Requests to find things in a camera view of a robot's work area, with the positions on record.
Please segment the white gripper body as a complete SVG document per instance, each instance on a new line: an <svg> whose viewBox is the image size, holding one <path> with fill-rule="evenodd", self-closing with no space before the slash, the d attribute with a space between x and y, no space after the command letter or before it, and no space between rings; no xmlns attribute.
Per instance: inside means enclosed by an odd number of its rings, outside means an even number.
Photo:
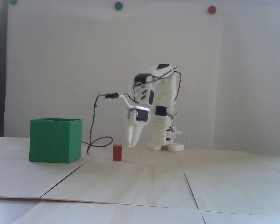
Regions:
<svg viewBox="0 0 280 224"><path fill-rule="evenodd" d="M150 121L150 109L141 106L126 107L124 122L127 125L146 126Z"/></svg>

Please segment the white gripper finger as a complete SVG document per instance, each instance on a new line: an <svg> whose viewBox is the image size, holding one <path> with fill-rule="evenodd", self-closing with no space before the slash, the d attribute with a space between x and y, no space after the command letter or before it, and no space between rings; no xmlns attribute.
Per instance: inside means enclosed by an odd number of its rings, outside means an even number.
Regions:
<svg viewBox="0 0 280 224"><path fill-rule="evenodd" d="M132 139L133 139L133 124L126 123L126 141L127 146L132 147Z"/></svg>
<svg viewBox="0 0 280 224"><path fill-rule="evenodd" d="M146 125L146 121L137 120L137 110L130 111L130 146L135 147L139 141L143 127Z"/></svg>

